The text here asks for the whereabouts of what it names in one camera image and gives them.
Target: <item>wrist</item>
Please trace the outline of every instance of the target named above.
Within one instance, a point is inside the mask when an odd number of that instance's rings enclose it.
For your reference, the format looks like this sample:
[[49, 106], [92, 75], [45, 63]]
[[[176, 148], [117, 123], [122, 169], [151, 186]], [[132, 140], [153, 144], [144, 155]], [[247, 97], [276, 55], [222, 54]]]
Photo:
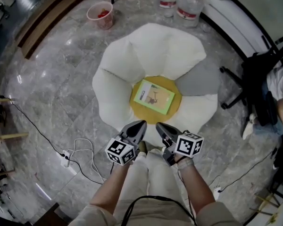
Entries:
[[194, 166], [194, 161], [192, 158], [189, 157], [185, 157], [184, 159], [180, 160], [177, 163], [178, 170], [183, 170], [187, 167], [193, 167], [193, 166]]
[[129, 166], [130, 166], [130, 163], [127, 163], [126, 165], [123, 165], [123, 166], [117, 164], [117, 165], [115, 166], [115, 171], [128, 171]]

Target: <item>white cable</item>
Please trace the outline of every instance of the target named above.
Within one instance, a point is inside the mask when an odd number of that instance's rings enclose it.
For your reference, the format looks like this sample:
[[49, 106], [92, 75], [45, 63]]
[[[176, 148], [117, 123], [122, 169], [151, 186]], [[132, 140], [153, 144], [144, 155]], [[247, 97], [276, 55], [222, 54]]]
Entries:
[[[77, 140], [85, 140], [85, 141], [90, 142], [90, 144], [91, 144], [91, 149], [76, 150], [76, 149], [75, 149], [75, 146], [76, 146], [75, 143], [76, 143]], [[86, 138], [77, 138], [77, 139], [75, 139], [75, 142], [74, 142], [74, 149], [73, 149], [73, 150], [72, 150], [72, 149], [67, 149], [66, 151], [72, 151], [71, 155], [69, 156], [69, 159], [70, 159], [70, 160], [71, 160], [71, 157], [74, 155], [75, 152], [91, 151], [91, 152], [92, 152], [92, 158], [91, 158], [91, 168], [92, 168], [92, 170], [95, 171], [95, 172], [99, 175], [99, 177], [101, 178], [102, 182], [104, 182], [104, 180], [106, 180], [106, 178], [103, 178], [103, 177], [101, 176], [101, 174], [100, 174], [98, 168], [97, 168], [97, 167], [95, 166], [95, 164], [94, 164], [94, 161], [93, 161], [93, 159], [94, 159], [94, 151], [93, 151], [93, 143], [92, 143], [91, 140], [88, 140], [88, 139], [86, 139]]]

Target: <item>black cable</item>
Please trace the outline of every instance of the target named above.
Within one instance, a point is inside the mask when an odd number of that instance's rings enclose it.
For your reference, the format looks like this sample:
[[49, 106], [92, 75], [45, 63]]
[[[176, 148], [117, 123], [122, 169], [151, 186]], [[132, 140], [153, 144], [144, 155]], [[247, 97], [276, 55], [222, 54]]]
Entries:
[[112, 167], [111, 167], [111, 170], [110, 170], [110, 175], [112, 173], [113, 167], [114, 167], [114, 162], [112, 163]]
[[65, 156], [65, 154], [60, 153], [60, 152], [54, 147], [54, 145], [51, 143], [51, 141], [50, 141], [42, 132], [40, 132], [40, 130], [38, 129], [38, 127], [28, 118], [28, 116], [27, 116], [18, 106], [16, 106], [16, 105], [13, 103], [13, 101], [12, 101], [10, 98], [7, 98], [7, 97], [5, 97], [5, 96], [3, 96], [3, 95], [0, 95], [0, 98], [1, 98], [1, 99], [9, 99], [10, 102], [11, 102], [11, 104], [14, 105], [15, 108], [16, 108], [19, 112], [21, 112], [21, 113], [29, 120], [30, 123], [32, 123], [32, 125], [37, 129], [37, 131], [40, 133], [40, 135], [43, 136], [43, 137], [49, 142], [49, 144], [52, 146], [53, 150], [55, 150], [61, 157], [65, 157], [67, 160], [72, 161], [72, 162], [75, 162], [75, 163], [79, 166], [80, 171], [81, 171], [81, 173], [83, 174], [84, 177], [86, 177], [88, 180], [90, 180], [90, 181], [92, 181], [92, 182], [94, 182], [94, 183], [97, 183], [97, 184], [101, 184], [101, 185], [102, 185], [102, 183], [93, 181], [93, 180], [91, 180], [90, 178], [88, 178], [88, 177], [83, 173], [83, 171], [82, 171], [82, 169], [81, 169], [81, 166], [80, 166], [80, 164], [79, 164], [78, 162], [73, 161], [73, 160], [70, 160], [67, 156]]
[[254, 164], [246, 173], [244, 173], [241, 177], [239, 177], [238, 179], [234, 180], [232, 183], [230, 183], [229, 185], [227, 185], [223, 190], [219, 190], [219, 193], [222, 193], [227, 187], [233, 185], [235, 182], [239, 181], [241, 178], [243, 178], [246, 174], [248, 174], [254, 167], [256, 167], [259, 163], [263, 162], [270, 154], [272, 153], [272, 151], [267, 154], [266, 157], [264, 157], [262, 160], [258, 161], [256, 164]]
[[175, 163], [178, 164], [180, 161], [182, 161], [183, 159], [185, 159], [186, 156], [182, 156], [181, 158], [179, 158]]
[[182, 208], [182, 210], [193, 220], [194, 224], [196, 225], [196, 222], [195, 222], [195, 219], [194, 217], [188, 212], [188, 210], [181, 204], [179, 203], [178, 201], [175, 201], [173, 199], [170, 199], [170, 198], [166, 198], [166, 197], [162, 197], [162, 196], [142, 196], [142, 197], [139, 197], [137, 199], [135, 199], [131, 204], [130, 206], [128, 207], [126, 213], [125, 213], [125, 216], [124, 216], [124, 219], [123, 219], [123, 222], [121, 224], [121, 226], [126, 226], [128, 221], [129, 221], [129, 217], [133, 211], [133, 207], [135, 205], [135, 203], [142, 199], [142, 198], [152, 198], [152, 199], [156, 199], [156, 200], [160, 200], [160, 201], [164, 201], [164, 202], [175, 202], [179, 207]]
[[215, 182], [215, 180], [217, 179], [217, 177], [220, 177], [220, 175], [216, 176], [213, 181], [208, 185], [209, 187], [213, 184], [213, 182]]
[[53, 144], [51, 143], [51, 141], [49, 141], [49, 139], [48, 139], [46, 136], [44, 136], [44, 134], [43, 134], [42, 132], [40, 132], [40, 130], [37, 128], [37, 126], [28, 118], [28, 116], [27, 116], [22, 110], [20, 110], [20, 108], [19, 108], [18, 106], [16, 106], [16, 105], [13, 103], [13, 101], [12, 101], [10, 98], [4, 97], [4, 96], [2, 96], [2, 95], [0, 95], [0, 98], [1, 98], [1, 99], [9, 99], [10, 102], [11, 102], [11, 104], [14, 105], [15, 108], [17, 108], [17, 110], [18, 110], [19, 112], [21, 112], [21, 113], [29, 120], [30, 123], [32, 123], [32, 125], [37, 129], [37, 131], [40, 133], [40, 135], [43, 136], [43, 137], [49, 142], [49, 144], [52, 146], [53, 150], [55, 150], [57, 153], [59, 153], [60, 156], [65, 157], [65, 155], [62, 154], [62, 153], [60, 153], [60, 152], [53, 146]]
[[68, 161], [75, 162], [75, 163], [79, 166], [80, 171], [81, 171], [81, 173], [83, 174], [83, 176], [84, 176], [85, 178], [89, 179], [90, 181], [92, 181], [92, 182], [94, 182], [94, 183], [97, 183], [97, 184], [103, 185], [102, 183], [99, 183], [99, 182], [93, 181], [93, 180], [91, 180], [89, 177], [87, 177], [87, 176], [83, 173], [83, 171], [82, 171], [82, 169], [81, 169], [81, 166], [80, 166], [80, 164], [79, 164], [77, 161], [70, 160], [67, 156], [65, 156], [65, 159], [66, 159], [66, 160], [68, 160]]

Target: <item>office chair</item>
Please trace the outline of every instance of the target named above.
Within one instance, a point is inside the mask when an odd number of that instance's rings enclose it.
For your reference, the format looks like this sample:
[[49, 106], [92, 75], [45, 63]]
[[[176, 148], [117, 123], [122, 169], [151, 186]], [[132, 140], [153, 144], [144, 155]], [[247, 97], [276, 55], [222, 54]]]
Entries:
[[[283, 37], [278, 39], [275, 45], [282, 42]], [[221, 67], [220, 72], [228, 74], [230, 78], [242, 88], [240, 95], [231, 103], [221, 104], [222, 109], [229, 109], [242, 100], [242, 103], [248, 106], [249, 114], [251, 114], [252, 105], [255, 105], [255, 108], [260, 108], [260, 110], [256, 110], [256, 112], [259, 113], [258, 118], [262, 126], [270, 122], [274, 125], [277, 122], [274, 99], [269, 91], [266, 97], [266, 103], [262, 97], [261, 86], [263, 81], [266, 80], [267, 74], [282, 58], [283, 47], [277, 52], [271, 47], [266, 53], [254, 53], [253, 56], [248, 57], [241, 65], [243, 67], [242, 78], [239, 78], [229, 69]]]

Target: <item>wooden stick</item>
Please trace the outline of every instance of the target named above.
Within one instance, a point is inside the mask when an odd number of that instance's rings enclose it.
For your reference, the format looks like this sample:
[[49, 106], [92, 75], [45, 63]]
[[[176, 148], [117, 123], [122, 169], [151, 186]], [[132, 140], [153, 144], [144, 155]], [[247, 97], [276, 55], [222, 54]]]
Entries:
[[0, 102], [9, 102], [11, 100], [14, 101], [15, 99], [4, 98], [4, 99], [0, 99]]
[[276, 208], [279, 207], [277, 204], [275, 204], [275, 203], [273, 203], [273, 202], [271, 202], [271, 201], [269, 201], [269, 200], [267, 200], [267, 199], [265, 199], [265, 198], [261, 198], [260, 196], [258, 196], [258, 195], [256, 195], [256, 194], [255, 194], [255, 196], [256, 196], [257, 198], [261, 199], [262, 201], [265, 201], [265, 202], [269, 203], [270, 205], [273, 205], [273, 206], [276, 207]]
[[15, 170], [0, 172], [0, 176], [9, 174], [9, 173], [11, 173], [11, 172], [15, 172]]
[[273, 216], [272, 213], [266, 213], [266, 212], [263, 212], [263, 211], [261, 211], [261, 210], [251, 209], [251, 208], [250, 208], [250, 210], [253, 210], [253, 211], [257, 212], [257, 213], [262, 213], [262, 214], [265, 214], [265, 215]]
[[268, 188], [267, 188], [266, 190], [272, 195], [272, 197], [273, 197], [273, 199], [275, 200], [275, 202], [277, 203], [277, 205], [280, 206], [281, 204], [280, 204], [280, 202], [277, 200], [277, 198], [275, 197], [275, 195], [274, 195], [271, 191], [269, 191]]
[[10, 138], [15, 138], [15, 137], [26, 137], [26, 136], [28, 136], [28, 132], [0, 135], [0, 140], [5, 140], [5, 139], [10, 139]]

